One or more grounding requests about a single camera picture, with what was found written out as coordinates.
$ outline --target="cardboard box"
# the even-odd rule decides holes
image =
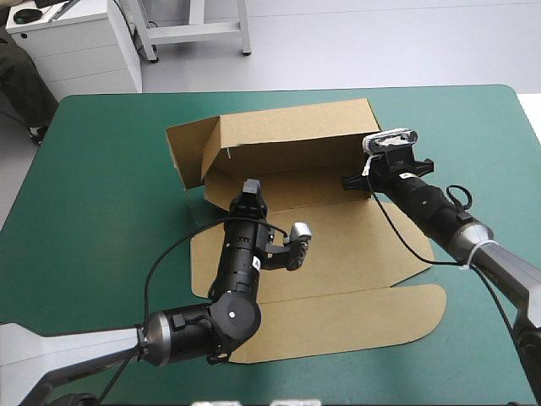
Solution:
[[[366,99],[221,115],[167,130],[186,189],[204,184],[205,199],[226,210],[243,181],[257,178],[269,222],[282,228],[307,222],[314,234],[299,271],[261,273],[263,326],[233,361],[406,343],[439,322],[443,289],[390,288],[426,265],[402,246],[366,193],[342,189],[341,176],[363,166],[362,138],[378,131]],[[387,210],[406,240],[432,258],[417,227],[393,205]],[[192,289],[198,296],[206,296],[216,277],[222,240],[222,227],[192,240]],[[310,309],[319,310],[310,315]],[[336,334],[348,320],[349,334]],[[289,338],[276,342],[283,328]]]

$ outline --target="green table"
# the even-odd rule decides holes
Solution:
[[[473,214],[508,249],[541,264],[541,147],[507,87],[73,96],[61,103],[0,233],[0,320],[45,334],[140,322],[150,264],[194,227],[165,128],[218,113],[354,97],[370,99],[383,129],[416,129],[417,156],[436,162],[426,180],[467,186]],[[107,401],[533,402],[504,325],[472,272],[434,266],[406,283],[438,283],[447,292],[443,321],[415,343],[260,365],[140,363],[129,366]],[[198,301],[184,245],[156,274],[151,306]],[[73,382],[55,396],[99,393],[111,375]]]

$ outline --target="white cabinet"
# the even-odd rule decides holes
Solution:
[[[34,60],[52,94],[136,93],[142,91],[139,55],[112,0],[80,0],[60,19],[48,22],[62,4],[35,22],[17,25],[14,14],[35,8],[33,1],[13,7],[7,32]]]

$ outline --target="white desk frame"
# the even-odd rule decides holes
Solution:
[[[205,24],[205,0],[190,0],[188,25],[150,27],[141,0],[128,0],[146,57],[151,62],[157,62],[158,60],[155,45],[208,41],[238,34],[240,34],[243,41],[243,54],[249,55],[252,53],[246,0],[237,0],[237,3],[238,20],[236,21]]]

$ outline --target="white zip tie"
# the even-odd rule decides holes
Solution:
[[[498,243],[496,243],[493,239],[486,239],[485,241],[481,241],[480,243],[477,243],[474,247],[473,247],[473,250],[470,251],[470,255],[469,257],[467,258],[467,261],[466,261],[466,264],[462,265],[460,268],[461,271],[468,271],[468,270],[471,270],[472,268],[470,267],[470,265],[472,265],[472,259],[473,259],[473,256],[475,255],[475,253],[477,252],[477,250],[479,248],[481,248],[483,245],[485,244],[489,244],[489,243],[492,243],[492,244],[496,244],[496,245],[499,245]]]
[[[372,162],[372,158],[374,158],[374,156],[369,155],[369,158],[366,160],[366,163],[364,164],[364,168],[363,168],[363,172],[361,173],[361,176],[369,176],[370,163]]]

